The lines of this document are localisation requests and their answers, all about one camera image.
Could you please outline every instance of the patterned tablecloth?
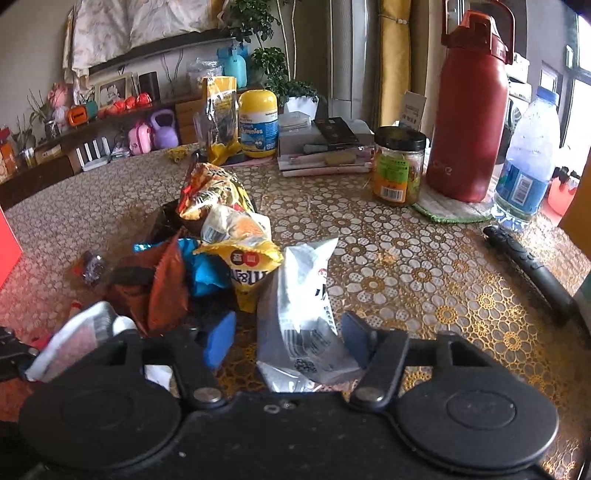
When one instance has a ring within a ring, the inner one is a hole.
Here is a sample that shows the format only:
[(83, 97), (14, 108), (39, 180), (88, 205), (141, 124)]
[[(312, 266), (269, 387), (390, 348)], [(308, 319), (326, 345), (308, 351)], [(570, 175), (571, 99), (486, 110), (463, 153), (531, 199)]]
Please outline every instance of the patterned tablecloth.
[[(86, 249), (111, 262), (129, 253), (158, 207), (178, 197), (185, 172), (186, 162), (152, 153), (65, 180), (7, 211), (25, 254), (0, 290), (0, 325), (29, 341), (61, 325), (72, 300), (95, 301), (98, 293), (72, 277), (71, 265)], [(379, 203), (365, 175), (285, 179), (274, 163), (235, 172), (271, 218), (278, 244), (339, 236), (328, 285), (335, 318), (354, 310), (374, 327), (421, 338), (452, 330), (548, 395), (561, 423), (544, 465), (558, 479), (576, 477), (591, 423), (591, 352), (575, 328), (554, 326), (531, 284), (486, 246), (483, 225), (433, 224)], [(571, 293), (591, 269), (542, 216), (522, 240)], [(255, 339), (254, 322), (246, 322), (218, 375), (230, 393), (264, 387)], [(429, 376), (409, 368), (404, 388)], [(29, 389), (0, 385), (0, 420), (16, 419)]]

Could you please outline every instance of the curtain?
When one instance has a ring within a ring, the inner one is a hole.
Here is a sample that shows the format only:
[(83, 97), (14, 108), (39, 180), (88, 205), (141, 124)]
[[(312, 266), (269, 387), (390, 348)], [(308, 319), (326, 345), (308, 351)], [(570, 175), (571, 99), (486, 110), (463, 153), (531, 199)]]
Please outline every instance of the curtain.
[(89, 87), (89, 68), (134, 47), (222, 26), (229, 0), (78, 0), (66, 25), (62, 66), (74, 101)]
[(411, 0), (380, 0), (381, 77), (378, 125), (392, 125), (410, 90)]

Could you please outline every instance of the remote control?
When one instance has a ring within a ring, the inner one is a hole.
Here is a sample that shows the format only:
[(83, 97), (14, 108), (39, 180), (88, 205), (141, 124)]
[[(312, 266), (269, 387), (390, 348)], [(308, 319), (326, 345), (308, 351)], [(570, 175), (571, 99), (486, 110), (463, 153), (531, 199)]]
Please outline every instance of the remote control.
[(582, 320), (579, 306), (569, 292), (561, 285), (548, 268), (542, 265), (532, 253), (512, 235), (491, 225), (483, 230), (489, 243), (512, 259), (541, 291), (563, 325), (570, 319)]

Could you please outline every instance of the pink box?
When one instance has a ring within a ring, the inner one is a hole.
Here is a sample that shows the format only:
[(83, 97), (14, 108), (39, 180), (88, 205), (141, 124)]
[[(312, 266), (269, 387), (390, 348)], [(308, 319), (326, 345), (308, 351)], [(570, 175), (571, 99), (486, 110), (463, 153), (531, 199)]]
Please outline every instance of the pink box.
[(4, 285), (8, 274), (21, 258), (22, 248), (18, 244), (4, 212), (0, 207), (0, 288)]

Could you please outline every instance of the photograph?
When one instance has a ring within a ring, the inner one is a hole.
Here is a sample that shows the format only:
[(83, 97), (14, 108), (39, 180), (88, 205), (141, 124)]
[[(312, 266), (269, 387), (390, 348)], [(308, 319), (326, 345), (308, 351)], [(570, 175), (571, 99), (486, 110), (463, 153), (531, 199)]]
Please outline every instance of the photograph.
[(113, 105), (117, 100), (125, 100), (132, 93), (130, 73), (95, 85), (95, 98), (99, 108)]

